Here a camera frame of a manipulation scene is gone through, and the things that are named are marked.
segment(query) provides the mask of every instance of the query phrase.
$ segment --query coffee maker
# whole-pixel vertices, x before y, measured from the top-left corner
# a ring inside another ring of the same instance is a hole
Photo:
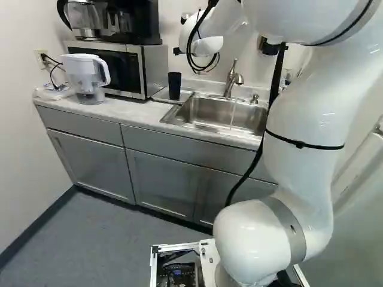
[[[158,0],[57,0],[76,39],[160,45]]]

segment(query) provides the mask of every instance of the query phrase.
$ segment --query faucet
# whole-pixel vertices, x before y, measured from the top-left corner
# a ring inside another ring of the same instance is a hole
[[[238,59],[234,59],[232,68],[229,73],[227,73],[225,91],[223,93],[223,97],[231,98],[232,97],[232,88],[234,83],[237,85],[243,85],[245,80],[243,76],[237,72],[235,72],[235,65],[237,64]]]

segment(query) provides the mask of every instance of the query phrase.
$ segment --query power cord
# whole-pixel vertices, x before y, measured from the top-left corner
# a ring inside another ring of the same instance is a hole
[[[278,56],[276,58],[273,79],[271,82],[268,115],[269,115],[270,108],[271,108],[272,104],[274,103],[274,100],[279,95],[279,83],[281,80],[282,66],[283,66],[283,59],[285,56],[285,50],[286,50],[286,43],[283,42],[279,46],[279,53],[278,53]],[[234,187],[230,190],[229,195],[226,197],[225,207],[232,204],[234,194],[237,192],[238,188],[246,181],[246,179],[248,179],[250,174],[256,168],[259,160],[261,159],[262,153],[263,153],[263,139],[264,138],[265,138],[265,134],[262,136],[262,140],[261,140],[261,143],[260,143],[259,148],[257,150],[256,156],[254,157],[253,161],[251,162],[250,167],[246,170],[243,177],[241,177],[239,179],[239,181],[236,183],[236,185],[234,185]]]
[[[60,87],[58,87],[58,86],[54,83],[54,81],[53,81],[52,73],[53,73],[53,71],[54,71],[56,68],[58,68],[58,67],[59,67],[60,65],[62,65],[63,63],[60,63],[60,62],[54,60],[53,58],[51,58],[50,56],[48,56],[48,55],[45,54],[45,53],[42,53],[42,54],[41,54],[41,58],[42,58],[43,61],[45,61],[46,59],[49,59],[49,60],[51,60],[52,62],[56,63],[56,65],[50,70],[49,77],[50,77],[50,81],[51,81],[52,86],[54,87],[54,89],[55,89],[55,90],[60,90]]]

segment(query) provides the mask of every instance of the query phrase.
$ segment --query countertop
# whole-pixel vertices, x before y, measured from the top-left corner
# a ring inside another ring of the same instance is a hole
[[[78,115],[140,127],[157,132],[184,136],[202,141],[214,142],[223,145],[235,146],[251,150],[258,150],[260,140],[248,139],[240,136],[221,135],[218,133],[178,127],[172,124],[161,123],[161,118],[173,107],[173,104],[131,99],[116,99],[107,97],[100,105],[80,104],[75,96],[58,101],[34,98],[34,104],[60,111],[72,112]]]

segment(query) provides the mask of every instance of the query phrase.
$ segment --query kitchen sink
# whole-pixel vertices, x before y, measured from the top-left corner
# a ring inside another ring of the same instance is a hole
[[[174,106],[160,120],[195,130],[240,137],[261,137],[267,119],[267,103],[194,94],[182,106]]]

